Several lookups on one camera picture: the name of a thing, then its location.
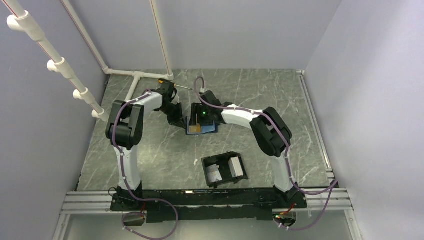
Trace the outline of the blue leather card holder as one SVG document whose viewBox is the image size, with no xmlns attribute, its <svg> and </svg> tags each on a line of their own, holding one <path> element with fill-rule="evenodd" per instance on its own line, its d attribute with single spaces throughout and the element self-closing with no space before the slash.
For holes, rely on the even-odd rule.
<svg viewBox="0 0 424 240">
<path fill-rule="evenodd" d="M 185 130 L 185 134 L 188 136 L 214 134 L 214 133 L 217 133 L 219 130 L 218 125 L 212 120 L 211 123 L 200 124 L 202 127 L 202 132 L 200 134 L 189 134 L 188 128 L 189 128 L 189 125 L 191 125 L 191 118 L 190 119 L 186 118 L 186 123 L 187 123 L 187 129 Z"/>
</svg>

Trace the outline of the black plastic card tray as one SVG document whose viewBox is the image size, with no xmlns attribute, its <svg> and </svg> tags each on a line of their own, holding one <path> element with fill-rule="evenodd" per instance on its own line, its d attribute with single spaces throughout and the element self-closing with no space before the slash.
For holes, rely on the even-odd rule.
<svg viewBox="0 0 424 240">
<path fill-rule="evenodd" d="M 242 166 L 243 173 L 244 173 L 243 176 L 232 177 L 232 174 L 231 174 L 231 171 L 230 171 L 230 166 L 229 166 L 229 160 L 230 160 L 230 158 L 233 158 L 233 157 L 238 157 L 240 159 L 241 166 Z M 229 184 L 229 183 L 237 184 L 241 180 L 248 180 L 249 179 L 247 171 L 246 171 L 244 163 L 243 163 L 242 155 L 238 152 L 229 151 L 229 152 L 218 154 L 218 155 L 204 157 L 204 158 L 201 159 L 201 163 L 202 163 L 202 168 L 203 168 L 203 172 L 204 172 L 204 176 L 205 176 L 206 185 L 209 188 L 216 189 L 218 186 L 221 186 L 221 185 L 225 185 L 225 184 Z M 219 172 L 222 176 L 221 181 L 212 182 L 212 183 L 208 181 L 206 168 L 211 166 L 211 165 L 218 165 Z"/>
</svg>

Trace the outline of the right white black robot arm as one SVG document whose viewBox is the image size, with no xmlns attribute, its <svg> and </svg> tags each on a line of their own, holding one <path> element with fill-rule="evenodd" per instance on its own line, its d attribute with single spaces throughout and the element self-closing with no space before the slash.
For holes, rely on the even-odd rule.
<svg viewBox="0 0 424 240">
<path fill-rule="evenodd" d="M 287 208 L 295 201 L 291 191 L 296 180 L 291 173 L 288 160 L 292 132 L 273 107 L 255 110 L 235 105 L 222 104 L 212 91 L 199 95 L 200 102 L 191 105 L 188 131 L 194 134 L 203 132 L 203 128 L 228 124 L 247 128 L 252 131 L 260 150 L 272 158 L 276 203 Z"/>
</svg>

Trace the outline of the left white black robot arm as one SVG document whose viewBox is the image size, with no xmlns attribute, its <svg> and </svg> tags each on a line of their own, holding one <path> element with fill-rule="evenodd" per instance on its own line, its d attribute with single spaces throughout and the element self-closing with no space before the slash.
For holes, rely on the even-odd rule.
<svg viewBox="0 0 424 240">
<path fill-rule="evenodd" d="M 131 210 L 139 209 L 144 203 L 137 154 L 143 137 L 144 119 L 151 112 L 162 112 L 171 126 L 187 128 L 175 84 L 162 80 L 157 89 L 146 89 L 139 97 L 116 100 L 105 130 L 118 160 L 117 194 L 124 198 L 124 204 Z"/>
</svg>

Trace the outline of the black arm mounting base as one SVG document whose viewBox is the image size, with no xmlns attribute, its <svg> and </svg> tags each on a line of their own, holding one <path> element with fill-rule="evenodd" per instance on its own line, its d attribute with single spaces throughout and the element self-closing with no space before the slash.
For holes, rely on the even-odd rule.
<svg viewBox="0 0 424 240">
<path fill-rule="evenodd" d="M 147 223 L 165 221 L 255 219 L 270 221 L 279 209 L 305 209 L 303 193 L 292 189 L 283 193 L 275 187 L 235 189 L 143 190 L 144 203 L 134 198 L 112 195 L 112 212 L 146 214 Z"/>
</svg>

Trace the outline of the white card stack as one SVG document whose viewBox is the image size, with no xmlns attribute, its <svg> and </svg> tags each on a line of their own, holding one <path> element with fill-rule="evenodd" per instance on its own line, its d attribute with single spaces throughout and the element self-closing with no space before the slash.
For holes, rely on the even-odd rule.
<svg viewBox="0 0 424 240">
<path fill-rule="evenodd" d="M 240 162 L 240 159 L 237 156 L 230 158 L 228 165 L 230 168 L 231 176 L 233 178 L 241 177 L 244 175 L 242 163 Z"/>
</svg>

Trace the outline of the yellow black screwdriver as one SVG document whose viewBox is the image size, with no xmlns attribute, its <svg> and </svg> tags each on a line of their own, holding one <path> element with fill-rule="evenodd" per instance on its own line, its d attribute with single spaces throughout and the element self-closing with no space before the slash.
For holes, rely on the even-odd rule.
<svg viewBox="0 0 424 240">
<path fill-rule="evenodd" d="M 186 90 L 193 90 L 193 89 L 192 89 L 192 88 L 190 88 L 190 87 L 182 86 L 182 85 L 178 85 L 178 84 L 176 84 L 176 83 L 174 83 L 174 82 L 172 82 L 172 81 L 170 81 L 170 80 L 163 79 L 163 78 L 158 79 L 158 80 L 157 80 L 157 82 L 158 82 L 158 83 L 160 83 L 160 84 L 163 84 L 163 83 L 170 83 L 170 84 L 172 84 L 174 87 L 177 87 L 177 88 L 182 88 L 182 89 L 186 89 Z"/>
</svg>

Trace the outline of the aluminium rail frame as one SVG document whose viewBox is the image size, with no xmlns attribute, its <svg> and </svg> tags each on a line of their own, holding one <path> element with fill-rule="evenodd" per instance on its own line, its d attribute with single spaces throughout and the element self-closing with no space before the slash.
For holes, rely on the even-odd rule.
<svg viewBox="0 0 424 240">
<path fill-rule="evenodd" d="M 311 105 L 295 70 L 188 70 L 105 99 L 64 214 L 135 216 L 148 224 L 256 218 L 288 231 L 283 210 L 351 207 L 329 178 Z"/>
</svg>

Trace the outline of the white pvc pipe frame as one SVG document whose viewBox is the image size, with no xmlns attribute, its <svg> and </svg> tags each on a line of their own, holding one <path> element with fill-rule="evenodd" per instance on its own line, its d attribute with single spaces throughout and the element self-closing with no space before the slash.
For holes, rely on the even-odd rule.
<svg viewBox="0 0 424 240">
<path fill-rule="evenodd" d="M 79 80 L 77 74 L 75 73 L 74 69 L 71 67 L 69 62 L 64 57 L 62 57 L 59 52 L 54 48 L 51 42 L 47 39 L 45 32 L 42 30 L 42 28 L 39 26 L 33 16 L 27 10 L 25 10 L 17 0 L 3 0 L 2 3 L 11 12 L 11 15 L 7 17 L 8 27 L 13 31 L 26 33 L 30 39 L 37 43 L 37 45 L 49 57 L 49 61 L 47 62 L 47 69 L 50 72 L 61 74 L 73 85 L 73 87 L 75 88 L 73 92 L 74 99 L 82 100 L 86 104 L 88 104 L 92 108 L 91 115 L 93 118 L 107 122 L 109 119 L 107 111 L 100 106 L 100 104 L 95 100 L 95 97 L 90 92 L 90 90 L 85 87 L 83 83 Z M 155 0 L 151 0 L 149 3 L 153 13 L 154 24 L 157 29 L 160 47 L 165 61 L 166 74 L 156 74 L 134 70 L 117 70 L 108 67 L 108 65 L 102 58 L 98 48 L 90 37 L 88 31 L 86 30 L 84 24 L 82 23 L 75 9 L 71 5 L 70 1 L 62 0 L 61 3 L 65 7 L 65 10 L 71 17 L 72 21 L 74 22 L 84 41 L 88 45 L 89 49 L 93 53 L 103 73 L 106 75 L 121 75 L 133 77 L 130 90 L 126 96 L 127 100 L 129 100 L 130 97 L 133 96 L 138 82 L 143 78 L 165 79 L 169 81 L 172 81 L 174 79 L 172 64 L 170 58 L 168 57 L 168 49 L 162 30 L 162 24 L 157 8 L 157 2 Z"/>
</svg>

